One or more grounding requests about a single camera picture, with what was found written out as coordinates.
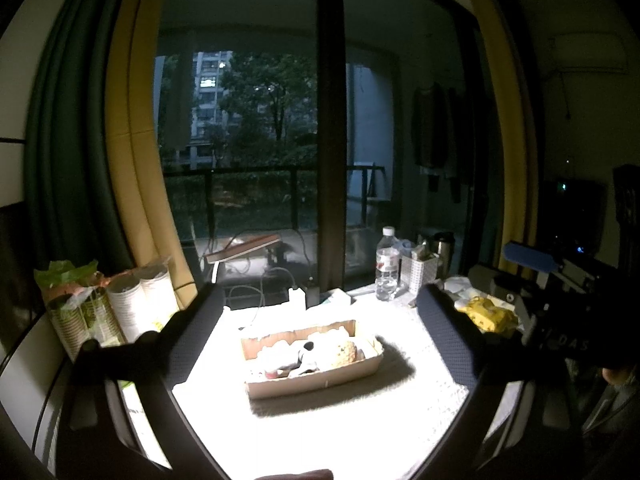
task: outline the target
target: white woven basket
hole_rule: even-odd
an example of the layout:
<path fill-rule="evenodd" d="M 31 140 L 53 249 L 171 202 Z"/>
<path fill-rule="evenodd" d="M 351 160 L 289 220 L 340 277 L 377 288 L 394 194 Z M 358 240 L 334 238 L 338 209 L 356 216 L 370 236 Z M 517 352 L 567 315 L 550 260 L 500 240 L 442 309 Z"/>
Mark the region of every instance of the white woven basket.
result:
<path fill-rule="evenodd" d="M 417 294 L 420 287 L 425 283 L 436 281 L 439 263 L 440 259 L 437 254 L 424 262 L 403 256 L 402 266 L 400 267 L 400 281 L 409 287 L 410 293 Z"/>

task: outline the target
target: cardboard box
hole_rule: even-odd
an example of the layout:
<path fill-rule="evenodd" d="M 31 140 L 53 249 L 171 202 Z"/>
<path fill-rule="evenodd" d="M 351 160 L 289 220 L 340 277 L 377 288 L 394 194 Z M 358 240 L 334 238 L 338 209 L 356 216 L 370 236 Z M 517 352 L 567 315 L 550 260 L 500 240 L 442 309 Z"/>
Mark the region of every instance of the cardboard box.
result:
<path fill-rule="evenodd" d="M 313 326 L 302 330 L 293 330 L 291 332 L 278 332 L 269 334 L 261 338 L 242 338 L 242 354 L 247 365 L 247 374 L 252 368 L 252 360 L 254 360 L 258 352 L 266 346 L 273 346 L 281 339 L 286 340 L 289 344 L 297 340 L 308 339 L 313 332 L 328 332 L 334 328 L 343 326 L 349 333 L 349 336 L 357 336 L 365 339 L 367 345 L 361 348 L 365 358 L 327 371 L 312 372 L 299 377 L 283 377 L 279 379 L 269 379 L 252 381 L 249 378 L 245 381 L 245 387 L 250 399 L 264 399 L 266 397 L 279 397 L 284 395 L 298 394 L 300 392 L 309 392 L 311 390 L 319 390 L 320 388 L 328 388 L 336 384 L 353 381 L 360 377 L 366 377 L 375 373 L 382 361 L 383 348 L 375 336 L 367 333 L 362 325 L 356 320 L 339 321 L 323 326 Z"/>

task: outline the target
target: bottle label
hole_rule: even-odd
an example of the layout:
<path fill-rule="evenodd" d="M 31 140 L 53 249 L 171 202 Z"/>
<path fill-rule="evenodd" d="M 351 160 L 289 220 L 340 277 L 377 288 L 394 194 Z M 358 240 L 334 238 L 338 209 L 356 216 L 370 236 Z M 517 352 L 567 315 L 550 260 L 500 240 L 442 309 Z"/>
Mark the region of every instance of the bottle label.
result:
<path fill-rule="evenodd" d="M 398 256 L 394 254 L 377 254 L 376 268 L 380 272 L 393 272 L 398 270 Z"/>

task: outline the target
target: stack of cups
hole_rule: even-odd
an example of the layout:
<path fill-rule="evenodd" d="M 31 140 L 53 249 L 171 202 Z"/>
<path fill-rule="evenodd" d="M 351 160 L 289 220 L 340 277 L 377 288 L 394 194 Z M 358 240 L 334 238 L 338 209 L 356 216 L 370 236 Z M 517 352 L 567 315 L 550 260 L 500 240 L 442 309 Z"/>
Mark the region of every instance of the stack of cups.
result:
<path fill-rule="evenodd" d="M 91 337 L 102 346 L 114 346 L 125 342 L 109 304 L 107 291 L 103 287 L 96 288 L 81 306 Z"/>
<path fill-rule="evenodd" d="M 78 357 L 82 343 L 91 339 L 89 330 L 82 316 L 79 302 L 71 294 L 65 294 L 47 305 L 49 317 L 58 333 L 62 346 L 72 361 Z"/>
<path fill-rule="evenodd" d="M 137 277 L 123 274 L 115 278 L 107 286 L 107 295 L 127 342 L 133 343 L 142 333 L 156 330 L 145 291 Z"/>
<path fill-rule="evenodd" d="M 162 330 L 171 316 L 178 312 L 169 269 L 163 264 L 151 265 L 136 269 L 134 275 L 145 290 L 156 328 Z"/>

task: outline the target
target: yellow package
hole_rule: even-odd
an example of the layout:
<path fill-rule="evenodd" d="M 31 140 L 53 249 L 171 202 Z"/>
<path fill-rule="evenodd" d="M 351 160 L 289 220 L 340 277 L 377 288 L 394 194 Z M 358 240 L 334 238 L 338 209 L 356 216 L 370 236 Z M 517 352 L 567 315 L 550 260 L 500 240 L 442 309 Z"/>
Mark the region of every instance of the yellow package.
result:
<path fill-rule="evenodd" d="M 491 300 L 475 297 L 460 308 L 475 325 L 486 332 L 510 336 L 518 325 L 518 317 L 511 311 L 495 306 Z"/>

